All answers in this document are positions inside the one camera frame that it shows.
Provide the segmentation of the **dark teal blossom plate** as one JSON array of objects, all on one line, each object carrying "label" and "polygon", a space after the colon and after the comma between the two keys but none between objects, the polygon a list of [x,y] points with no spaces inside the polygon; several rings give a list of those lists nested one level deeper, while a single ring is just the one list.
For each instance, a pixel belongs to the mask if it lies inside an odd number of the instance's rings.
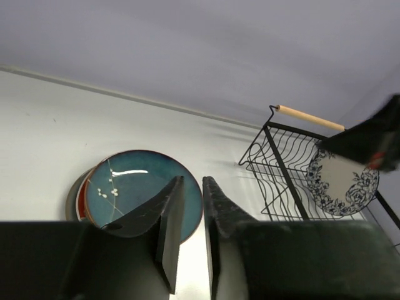
[{"label": "dark teal blossom plate", "polygon": [[175,159],[147,150],[123,151],[103,159],[93,168],[93,211],[101,228],[153,198],[174,177],[184,177],[184,217],[181,242],[198,228],[203,197],[198,182]]}]

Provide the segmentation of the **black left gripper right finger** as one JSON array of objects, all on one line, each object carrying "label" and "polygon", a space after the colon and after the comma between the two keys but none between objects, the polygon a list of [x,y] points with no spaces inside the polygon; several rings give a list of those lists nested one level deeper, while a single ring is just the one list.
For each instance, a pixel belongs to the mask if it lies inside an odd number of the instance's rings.
[{"label": "black left gripper right finger", "polygon": [[240,225],[256,221],[231,201],[211,176],[202,179],[211,299],[248,299]]}]

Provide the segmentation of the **red and blue floral plate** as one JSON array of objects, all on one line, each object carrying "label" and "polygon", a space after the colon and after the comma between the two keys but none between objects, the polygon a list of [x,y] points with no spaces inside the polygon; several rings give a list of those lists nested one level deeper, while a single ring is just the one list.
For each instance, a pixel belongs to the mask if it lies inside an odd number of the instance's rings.
[{"label": "red and blue floral plate", "polygon": [[77,191],[76,196],[76,215],[79,221],[86,220],[85,215],[85,188],[89,174],[86,174],[82,180],[81,185]]}]

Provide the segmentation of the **light green flower plate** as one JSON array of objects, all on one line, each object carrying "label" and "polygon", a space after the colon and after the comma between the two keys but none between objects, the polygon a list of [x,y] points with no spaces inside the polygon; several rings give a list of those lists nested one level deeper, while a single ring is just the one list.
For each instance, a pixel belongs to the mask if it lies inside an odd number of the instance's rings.
[{"label": "light green flower plate", "polygon": [[93,195],[91,194],[94,191],[93,186],[91,185],[91,177],[93,175],[93,169],[90,172],[87,183],[86,183],[86,188],[85,188],[85,215],[86,215],[86,221],[90,221],[93,223],[95,226],[98,226],[98,222],[95,220],[94,216],[94,211],[93,211]]}]

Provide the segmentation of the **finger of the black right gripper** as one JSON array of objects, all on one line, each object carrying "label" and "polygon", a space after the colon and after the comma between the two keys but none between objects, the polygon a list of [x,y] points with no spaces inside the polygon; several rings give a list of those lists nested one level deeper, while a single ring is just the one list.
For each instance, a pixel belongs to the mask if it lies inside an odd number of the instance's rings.
[{"label": "finger of the black right gripper", "polygon": [[371,169],[395,171],[399,167],[399,94],[390,96],[369,119],[317,146]]}]

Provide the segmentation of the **dark brown deer plate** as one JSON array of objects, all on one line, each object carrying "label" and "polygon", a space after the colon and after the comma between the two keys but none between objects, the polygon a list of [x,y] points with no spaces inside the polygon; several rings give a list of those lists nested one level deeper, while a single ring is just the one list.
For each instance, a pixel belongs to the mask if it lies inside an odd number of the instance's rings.
[{"label": "dark brown deer plate", "polygon": [[67,221],[77,221],[81,222],[85,220],[85,217],[81,217],[78,211],[78,198],[81,192],[85,180],[88,178],[92,169],[88,169],[86,172],[81,174],[75,182],[72,184],[65,202],[65,216]]}]

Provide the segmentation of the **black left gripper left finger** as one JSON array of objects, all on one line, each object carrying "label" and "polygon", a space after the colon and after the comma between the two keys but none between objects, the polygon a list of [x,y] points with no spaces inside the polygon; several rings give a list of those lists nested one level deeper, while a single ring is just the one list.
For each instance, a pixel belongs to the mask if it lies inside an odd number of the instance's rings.
[{"label": "black left gripper left finger", "polygon": [[103,294],[174,294],[184,178],[176,176],[158,194],[123,217],[103,226],[108,263]]}]

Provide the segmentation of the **white blue floral plate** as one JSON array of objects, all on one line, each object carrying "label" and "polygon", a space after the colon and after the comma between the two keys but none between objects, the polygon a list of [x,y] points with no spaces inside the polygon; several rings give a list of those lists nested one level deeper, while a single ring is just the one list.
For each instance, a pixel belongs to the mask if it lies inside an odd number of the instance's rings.
[{"label": "white blue floral plate", "polygon": [[306,182],[316,206],[334,216],[363,210],[375,196],[379,172],[318,149],[306,169]]}]

